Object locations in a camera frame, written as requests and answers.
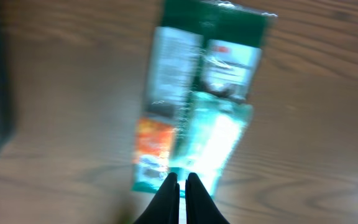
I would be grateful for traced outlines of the green glove package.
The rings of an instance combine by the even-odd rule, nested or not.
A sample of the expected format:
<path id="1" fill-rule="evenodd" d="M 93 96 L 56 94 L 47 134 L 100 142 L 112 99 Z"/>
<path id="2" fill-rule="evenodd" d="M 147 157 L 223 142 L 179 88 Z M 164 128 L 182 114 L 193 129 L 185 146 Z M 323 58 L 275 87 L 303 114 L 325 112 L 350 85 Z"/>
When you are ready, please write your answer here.
<path id="1" fill-rule="evenodd" d="M 196 91 L 248 104 L 274 17 L 229 1 L 165 1 L 154 30 L 140 119 L 174 124 Z"/>

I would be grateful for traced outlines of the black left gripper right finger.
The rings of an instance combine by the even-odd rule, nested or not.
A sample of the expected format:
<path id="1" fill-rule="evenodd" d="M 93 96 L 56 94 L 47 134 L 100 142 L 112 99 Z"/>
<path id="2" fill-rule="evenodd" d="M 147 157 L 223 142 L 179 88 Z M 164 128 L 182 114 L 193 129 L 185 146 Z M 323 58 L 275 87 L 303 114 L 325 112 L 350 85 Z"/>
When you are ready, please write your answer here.
<path id="1" fill-rule="evenodd" d="M 185 183 L 185 202 L 187 224 L 229 224 L 194 172 Z"/>

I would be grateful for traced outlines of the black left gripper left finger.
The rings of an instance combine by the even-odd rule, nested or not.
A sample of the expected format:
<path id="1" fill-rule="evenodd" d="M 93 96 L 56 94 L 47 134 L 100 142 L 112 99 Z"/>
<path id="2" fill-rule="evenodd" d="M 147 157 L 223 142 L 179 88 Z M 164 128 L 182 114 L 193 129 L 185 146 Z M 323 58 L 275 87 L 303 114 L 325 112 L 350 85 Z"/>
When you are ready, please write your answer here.
<path id="1" fill-rule="evenodd" d="M 179 224 L 180 185 L 171 172 L 134 224 Z"/>

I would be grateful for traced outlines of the teal tissue pack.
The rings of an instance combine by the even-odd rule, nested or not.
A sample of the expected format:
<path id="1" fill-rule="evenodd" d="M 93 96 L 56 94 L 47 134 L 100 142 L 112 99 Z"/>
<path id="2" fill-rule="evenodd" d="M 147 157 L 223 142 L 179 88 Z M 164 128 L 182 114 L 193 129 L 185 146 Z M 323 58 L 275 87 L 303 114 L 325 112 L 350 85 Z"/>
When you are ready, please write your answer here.
<path id="1" fill-rule="evenodd" d="M 174 124 L 140 119 L 135 137 L 133 190 L 155 193 L 167 175 L 178 176 L 180 195 L 185 180 L 198 175 L 210 196 L 254 112 L 252 105 L 193 92 L 179 109 Z"/>

